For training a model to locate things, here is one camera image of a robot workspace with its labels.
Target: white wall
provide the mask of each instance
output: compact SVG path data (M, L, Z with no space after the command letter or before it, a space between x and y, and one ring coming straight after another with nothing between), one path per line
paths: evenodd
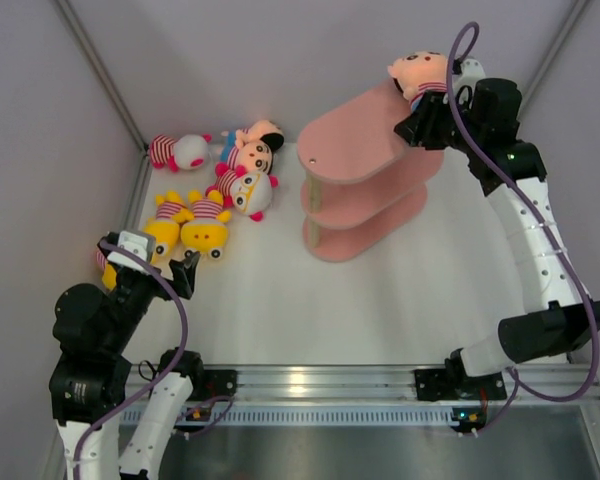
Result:
M571 0L74 0L139 128L220 131L270 116L294 138L413 50L475 53L524 84Z
M45 0L0 0L0 480L39 478L63 289L95 279L138 157Z
M549 170L569 254L600 299L600 0L588 8L523 118Z

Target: metal rail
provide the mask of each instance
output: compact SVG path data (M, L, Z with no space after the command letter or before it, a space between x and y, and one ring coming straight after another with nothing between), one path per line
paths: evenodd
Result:
M238 385L237 405L250 406L472 406L476 401L440 401L435 404L418 401L414 370L438 366L231 366ZM132 369L127 392L137 391L144 383ZM555 396L574 392L584 381L586 365L526 365L519 368L520 377L530 386ZM508 392L513 380L505 376ZM504 402L492 402L494 405ZM600 384L596 383L577 402L578 405L600 405ZM514 406L547 405L533 395L519 391Z
M76 45L84 55L84 58L87 60L87 63L96 76L96 79L100 83L102 90L104 90L104 93L111 101L113 108L120 116L120 120L122 120L122 123L129 132L131 139L138 147L138 150L144 151L147 142L144 140L142 133L140 133L140 129L138 128L133 116L131 113L129 113L129 109L122 99L122 95L120 95L118 87L116 87L116 84L111 79L111 75L109 74L107 67L100 58L100 54L94 47L93 41L84 28L84 25L73 8L73 5L69 0L51 0L51 3L56 8L60 19L69 30L69 33L75 40Z

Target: red and white striped plush toy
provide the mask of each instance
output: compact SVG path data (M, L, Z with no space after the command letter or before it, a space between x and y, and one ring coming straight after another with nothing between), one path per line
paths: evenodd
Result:
M207 189L207 195L217 190L224 196L224 206L235 206L243 215L259 222L264 211L271 204L273 189L278 186L278 178L264 172L247 173L239 165L235 170L225 163L216 165L216 183Z
M154 168L165 165L172 172L193 170L209 162L211 135L185 135L176 140L158 135L149 145L149 158Z

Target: pink doll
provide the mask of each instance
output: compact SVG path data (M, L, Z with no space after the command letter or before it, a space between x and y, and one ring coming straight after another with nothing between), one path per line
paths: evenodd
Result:
M158 135L149 145L149 157L154 168L165 165L172 172L192 170L209 160L211 135L185 135L176 140Z
M227 137L220 153L220 161L229 168L243 166L247 172L259 171L267 175L273 167L274 153L282 147L282 131L268 120L260 120L249 128L222 132Z
M241 128L236 130L235 141L232 142L238 148L242 148L245 144L255 140L262 140L267 143L273 151L279 150L284 143L284 135L282 130L269 120L258 120L249 128Z
M412 112L427 90L447 91L447 57L440 53L415 52L397 59L387 70Z
M278 179L263 172L247 173L243 166L232 170L224 163L216 165L216 183L207 189L206 194L217 190L224 196L224 206L235 206L243 215L259 222L264 218L263 211L271 204L273 189Z

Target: pink tiered stand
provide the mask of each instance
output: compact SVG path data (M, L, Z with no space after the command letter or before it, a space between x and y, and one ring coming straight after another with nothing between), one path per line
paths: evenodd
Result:
M409 105L391 80L307 125L298 158L303 237L316 257L343 262L359 255L425 206L425 182L443 152L410 148L393 132Z

